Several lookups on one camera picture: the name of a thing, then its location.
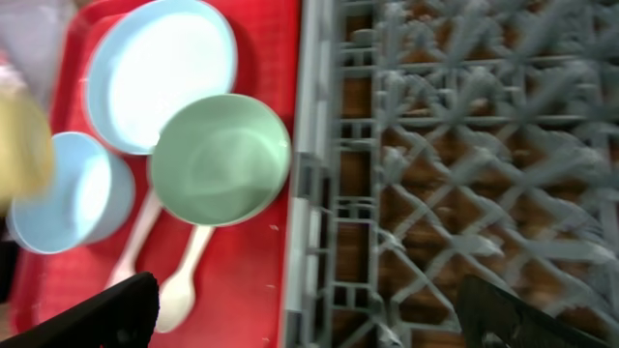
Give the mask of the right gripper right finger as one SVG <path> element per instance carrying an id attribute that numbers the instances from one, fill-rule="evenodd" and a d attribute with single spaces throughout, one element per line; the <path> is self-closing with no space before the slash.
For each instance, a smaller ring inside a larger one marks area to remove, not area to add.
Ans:
<path id="1" fill-rule="evenodd" d="M 607 348 L 476 275 L 460 283 L 456 314 L 468 347 Z"/>

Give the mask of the white plastic fork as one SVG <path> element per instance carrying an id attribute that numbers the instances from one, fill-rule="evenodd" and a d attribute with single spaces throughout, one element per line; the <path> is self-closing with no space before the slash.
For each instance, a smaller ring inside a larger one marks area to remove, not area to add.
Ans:
<path id="1" fill-rule="evenodd" d="M 144 197 L 130 236 L 125 244 L 125 248 L 110 274 L 106 284 L 107 288 L 135 274 L 136 259 L 153 225 L 157 221 L 161 210 L 161 201 L 157 197 L 155 191 L 150 189 Z"/>

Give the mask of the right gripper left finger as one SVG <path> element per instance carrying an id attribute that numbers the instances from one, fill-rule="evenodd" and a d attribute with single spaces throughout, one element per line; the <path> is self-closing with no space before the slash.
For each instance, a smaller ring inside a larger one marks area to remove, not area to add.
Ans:
<path id="1" fill-rule="evenodd" d="M 142 272 L 1 342 L 1 348 L 147 348 L 160 309 L 159 285 Z"/>

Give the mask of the light blue plate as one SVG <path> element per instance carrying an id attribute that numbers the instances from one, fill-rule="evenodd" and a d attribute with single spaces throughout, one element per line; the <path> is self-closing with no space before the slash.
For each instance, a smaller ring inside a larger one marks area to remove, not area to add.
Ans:
<path id="1" fill-rule="evenodd" d="M 90 60 L 84 101 L 97 135 L 114 149 L 148 155 L 183 107 L 233 89 L 238 49 L 214 6 L 151 1 L 104 35 Z"/>

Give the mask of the white plastic spoon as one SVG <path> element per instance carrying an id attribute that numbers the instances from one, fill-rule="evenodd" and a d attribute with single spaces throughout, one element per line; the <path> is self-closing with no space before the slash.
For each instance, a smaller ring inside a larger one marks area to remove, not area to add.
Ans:
<path id="1" fill-rule="evenodd" d="M 192 230 L 177 270 L 161 286 L 157 333 L 174 331 L 191 313 L 195 302 L 194 272 L 214 231 L 214 227 L 207 225 Z"/>

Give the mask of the mint green bowl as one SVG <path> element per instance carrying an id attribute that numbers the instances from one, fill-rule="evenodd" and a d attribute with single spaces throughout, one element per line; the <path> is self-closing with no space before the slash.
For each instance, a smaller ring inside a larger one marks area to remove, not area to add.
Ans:
<path id="1" fill-rule="evenodd" d="M 291 139 L 280 116 L 249 96 L 195 101 L 163 128 L 149 159 L 162 206 L 196 225 L 226 226 L 267 208 L 291 165 Z"/>

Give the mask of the light blue small bowl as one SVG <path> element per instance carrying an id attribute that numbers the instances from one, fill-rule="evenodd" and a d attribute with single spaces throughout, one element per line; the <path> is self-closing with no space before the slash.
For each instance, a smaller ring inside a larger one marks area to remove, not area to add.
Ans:
<path id="1" fill-rule="evenodd" d="M 77 131 L 52 136 L 54 172 L 43 194 L 16 200 L 11 237 L 38 254 L 56 254 L 113 235 L 133 208 L 135 181 L 124 160 Z"/>

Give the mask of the yellow cup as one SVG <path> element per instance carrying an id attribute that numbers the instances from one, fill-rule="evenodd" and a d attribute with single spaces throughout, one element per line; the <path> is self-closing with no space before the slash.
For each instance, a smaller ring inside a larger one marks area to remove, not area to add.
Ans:
<path id="1" fill-rule="evenodd" d="M 54 155 L 44 111 L 21 92 L 1 93 L 1 216 L 15 199 L 41 194 L 50 184 Z"/>

